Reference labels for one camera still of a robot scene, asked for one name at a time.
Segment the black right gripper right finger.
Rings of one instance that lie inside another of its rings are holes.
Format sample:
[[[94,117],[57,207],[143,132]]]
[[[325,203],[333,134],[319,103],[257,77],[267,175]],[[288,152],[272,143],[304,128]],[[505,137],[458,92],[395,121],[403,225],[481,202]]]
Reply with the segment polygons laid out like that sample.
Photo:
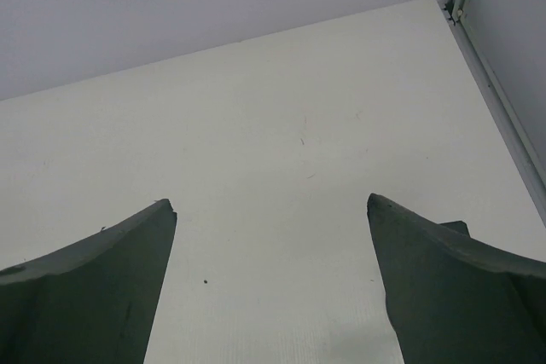
[[[386,312],[406,363],[543,363],[545,264],[435,223],[379,194],[367,202]]]

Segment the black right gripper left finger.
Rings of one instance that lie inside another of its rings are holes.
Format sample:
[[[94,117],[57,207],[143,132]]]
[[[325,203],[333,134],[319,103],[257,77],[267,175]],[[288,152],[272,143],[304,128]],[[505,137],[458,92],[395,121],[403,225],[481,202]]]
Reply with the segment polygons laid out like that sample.
[[[1,272],[3,363],[142,363],[176,232],[161,199]]]

